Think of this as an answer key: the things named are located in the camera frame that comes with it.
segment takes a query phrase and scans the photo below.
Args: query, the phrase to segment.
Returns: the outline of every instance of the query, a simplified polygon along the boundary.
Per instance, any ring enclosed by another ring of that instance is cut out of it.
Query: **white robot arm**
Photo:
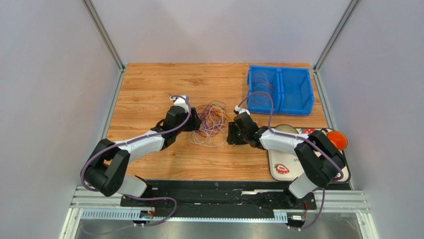
[[[174,105],[165,119],[147,133],[124,141],[100,140],[81,171],[82,184],[91,184],[107,197],[114,193],[140,197],[149,184],[142,178],[126,175],[128,164],[167,148],[182,131],[198,130],[201,124],[187,96],[171,97],[171,100]]]
[[[345,157],[321,131],[310,134],[276,133],[266,126],[259,128],[246,109],[239,112],[234,122],[229,123],[229,144],[250,144],[255,148],[277,150],[298,157],[305,172],[289,186],[288,197],[293,205],[301,203],[300,199],[316,188],[325,188],[346,166]],[[325,155],[316,155],[317,149]]]

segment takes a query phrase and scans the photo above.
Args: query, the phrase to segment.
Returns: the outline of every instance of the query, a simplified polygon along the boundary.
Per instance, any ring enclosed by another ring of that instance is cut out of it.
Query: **white cable connector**
[[[189,106],[186,104],[185,99],[189,100],[189,97],[187,95],[181,95],[184,97],[184,99],[179,97],[170,97],[170,100],[174,101],[175,106],[183,107],[186,112],[189,112]]]
[[[234,111],[238,112],[239,114],[246,112],[248,115],[250,115],[250,112],[245,108],[240,108],[239,106],[234,107]]]
[[[292,219],[293,220],[296,220],[296,221],[301,221],[302,220],[302,216],[293,215],[292,216]]]

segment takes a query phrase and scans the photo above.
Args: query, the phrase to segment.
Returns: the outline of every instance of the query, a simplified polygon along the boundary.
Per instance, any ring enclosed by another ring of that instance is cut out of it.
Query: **black bracket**
[[[228,144],[249,144],[253,148],[264,149],[260,137],[267,127],[258,127],[246,112],[234,117],[234,122],[228,123]]]
[[[100,140],[89,158],[112,145],[114,143],[106,138]],[[106,197],[113,195],[123,183],[129,156],[127,150],[118,147],[106,151],[90,163],[84,174],[84,180]],[[112,162],[107,166],[105,160]]]
[[[187,117],[187,114],[188,113],[185,111],[183,107],[171,106],[168,112],[166,113],[166,117],[163,120],[159,121],[156,124],[156,126],[152,128],[151,130],[156,132],[163,132],[163,131],[176,128],[184,122],[184,120]],[[199,119],[197,115],[196,108],[192,107],[190,118],[183,127],[179,128],[178,130],[174,132],[162,135],[162,137],[165,139],[162,150],[164,150],[165,148],[173,144],[177,136],[181,132],[199,130],[201,123],[202,121]]]
[[[304,210],[305,203],[309,209],[317,208],[313,193],[307,194],[301,203],[293,204],[284,192],[263,192],[257,194],[241,194],[240,189],[214,188],[172,188],[160,187],[150,190],[148,197],[172,197],[177,200],[175,217],[200,218],[274,218],[274,209]],[[173,208],[170,200],[139,201],[122,197],[122,207],[154,207],[155,215],[164,217]]]
[[[329,156],[340,168],[346,166],[346,158],[331,143],[327,136],[318,130],[309,134],[308,139]],[[299,162],[311,182],[325,188],[337,175],[337,169],[322,155],[315,154],[314,148],[307,143],[300,143],[295,148]]]

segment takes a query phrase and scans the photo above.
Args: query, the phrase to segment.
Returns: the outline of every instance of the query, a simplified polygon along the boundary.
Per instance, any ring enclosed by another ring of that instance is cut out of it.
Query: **white panel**
[[[321,70],[380,238],[422,238],[424,2],[362,1]]]
[[[93,2],[124,64],[315,64],[349,0]]]
[[[1,0],[0,42],[0,237],[58,238],[118,70],[79,0]]]

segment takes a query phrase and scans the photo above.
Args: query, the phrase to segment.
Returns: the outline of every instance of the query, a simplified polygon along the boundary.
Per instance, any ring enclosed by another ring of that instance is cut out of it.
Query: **orange bowl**
[[[327,134],[327,137],[338,150],[343,150],[347,147],[346,136],[339,131],[331,131]]]

